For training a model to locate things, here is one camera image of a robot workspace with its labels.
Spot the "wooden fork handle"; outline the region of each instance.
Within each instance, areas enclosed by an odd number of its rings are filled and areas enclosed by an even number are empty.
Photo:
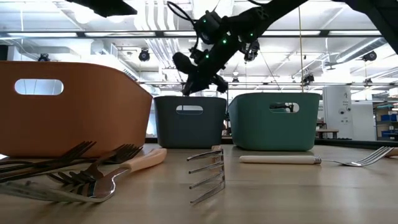
[[[127,162],[120,164],[120,168],[130,168],[130,172],[155,166],[164,161],[167,155],[166,149],[153,149],[148,154],[135,157]]]
[[[389,152],[385,157],[392,157],[392,156],[398,156],[398,148],[394,148],[391,152]]]

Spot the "black cable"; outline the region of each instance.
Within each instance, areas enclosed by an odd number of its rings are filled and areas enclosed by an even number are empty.
[[[193,29],[195,29],[195,21],[196,21],[196,20],[192,19],[180,6],[178,6],[178,5],[176,5],[174,2],[170,2],[170,1],[167,1],[166,4],[167,4],[167,7],[169,7],[169,9],[170,9],[175,15],[177,15],[179,18],[181,18],[181,19],[183,19],[183,20],[186,20],[186,21],[190,21],[191,24],[192,24],[192,26],[193,26]],[[182,16],[181,14],[179,14],[175,9],[173,9],[172,6],[173,6],[174,8],[176,8],[176,9],[178,9],[178,11],[182,12],[182,14],[183,14],[185,17]],[[196,30],[195,30],[195,32],[197,33],[197,41],[196,41],[195,45],[193,46],[194,49],[196,49],[196,48],[198,47],[198,44],[199,44],[199,35],[198,35],[198,32],[197,32]]]
[[[259,2],[256,2],[255,0],[248,0],[248,2],[255,4],[257,6],[266,6],[267,5],[266,3],[259,3]]]

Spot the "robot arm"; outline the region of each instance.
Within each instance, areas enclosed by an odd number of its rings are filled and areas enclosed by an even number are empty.
[[[173,61],[177,70],[188,74],[188,80],[182,93],[191,93],[207,89],[212,83],[217,90],[224,93],[228,84],[216,73],[224,69],[225,63],[246,44],[251,44],[261,36],[269,26],[299,5],[308,0],[272,0],[267,4],[259,4],[248,0],[258,7],[253,7],[232,17],[220,18],[216,12],[208,12],[194,23],[195,31],[206,44],[214,44],[210,51],[201,52],[190,49],[193,65],[189,58],[176,53]],[[398,53],[398,23],[395,13],[398,12],[396,0],[334,0],[346,2],[356,11],[369,16],[381,34]]]

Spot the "wooden table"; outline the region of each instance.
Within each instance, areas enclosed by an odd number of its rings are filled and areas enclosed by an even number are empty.
[[[157,146],[146,145],[146,149],[153,147]],[[331,162],[240,164],[242,155],[281,153],[224,149],[226,188],[196,206],[189,200],[200,192],[188,186],[208,174],[188,175],[187,170],[204,161],[186,162],[186,158],[203,151],[174,149],[163,164],[119,180],[116,195],[101,204],[47,203],[0,195],[1,223],[398,223],[398,159],[383,159],[367,168]],[[354,161],[372,151],[316,146],[312,152],[325,159]],[[39,179],[50,183],[45,177]]]
[[[333,139],[337,139],[337,129],[318,129],[317,133],[319,134],[319,138],[323,139],[323,134],[325,133],[332,133],[333,134]]]

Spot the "wall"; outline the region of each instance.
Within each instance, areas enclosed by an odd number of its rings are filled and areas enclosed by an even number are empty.
[[[353,114],[353,140],[375,141],[376,127],[373,118],[373,104],[354,102],[352,104]]]

